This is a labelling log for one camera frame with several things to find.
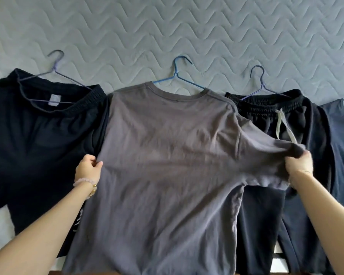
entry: beaded bracelet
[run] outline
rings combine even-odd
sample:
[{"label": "beaded bracelet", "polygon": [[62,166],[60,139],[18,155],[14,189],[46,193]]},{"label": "beaded bracelet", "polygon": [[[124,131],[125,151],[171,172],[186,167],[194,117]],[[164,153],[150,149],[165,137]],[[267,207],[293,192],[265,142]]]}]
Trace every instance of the beaded bracelet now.
[{"label": "beaded bracelet", "polygon": [[87,199],[89,199],[90,197],[92,197],[94,195],[94,193],[96,193],[96,191],[97,191],[97,184],[94,182],[94,180],[87,179],[87,178],[83,177],[81,179],[78,179],[76,182],[74,182],[73,186],[75,187],[75,186],[77,186],[79,183],[81,183],[83,181],[89,182],[93,186],[92,192],[87,197]]}]

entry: mattress cover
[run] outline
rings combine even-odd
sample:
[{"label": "mattress cover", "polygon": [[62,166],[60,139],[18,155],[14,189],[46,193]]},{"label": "mattress cover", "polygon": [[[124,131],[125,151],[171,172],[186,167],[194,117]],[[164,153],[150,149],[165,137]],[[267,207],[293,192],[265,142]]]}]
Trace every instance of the mattress cover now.
[{"label": "mattress cover", "polygon": [[[298,88],[320,105],[344,97],[344,0],[0,0],[0,78],[48,71],[54,49],[65,52],[59,72],[106,93],[171,76],[186,55],[194,65],[177,61],[180,76],[215,92],[254,92],[258,64],[269,89]],[[177,79],[158,87],[200,91]]]}]

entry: elastic waistband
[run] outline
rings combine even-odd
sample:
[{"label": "elastic waistband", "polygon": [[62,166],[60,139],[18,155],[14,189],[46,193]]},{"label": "elastic waistband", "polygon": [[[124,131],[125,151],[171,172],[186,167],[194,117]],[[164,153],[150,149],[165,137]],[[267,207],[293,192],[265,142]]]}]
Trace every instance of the elastic waistband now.
[{"label": "elastic waistband", "polygon": [[[71,83],[58,83],[58,82],[50,82],[46,79],[42,79],[39,77],[33,77],[31,79],[27,79],[24,81],[20,81],[20,79],[33,76],[24,70],[21,69],[14,69],[7,79],[9,79],[14,83],[18,83],[20,87],[20,91],[22,96],[31,103],[33,107],[36,109],[51,115],[63,115],[63,116],[74,116],[79,114],[80,112],[86,111],[90,108],[98,106],[98,103],[103,101],[107,95],[102,90],[100,85],[92,85],[89,86],[91,91],[86,87],[71,84]],[[47,91],[49,93],[53,93],[55,95],[77,95],[81,94],[84,95],[78,102],[70,105],[66,109],[63,110],[53,110],[47,111],[39,106],[37,106],[35,101],[30,101],[23,92],[23,87],[34,87],[40,91]]]},{"label": "elastic waistband", "polygon": [[250,115],[276,115],[275,110],[280,109],[286,114],[303,105],[305,97],[300,90],[294,89],[282,94],[288,97],[272,94],[250,96],[241,100],[245,97],[244,95],[233,95],[228,92],[225,97],[228,97],[236,104],[239,112],[244,111]]}]

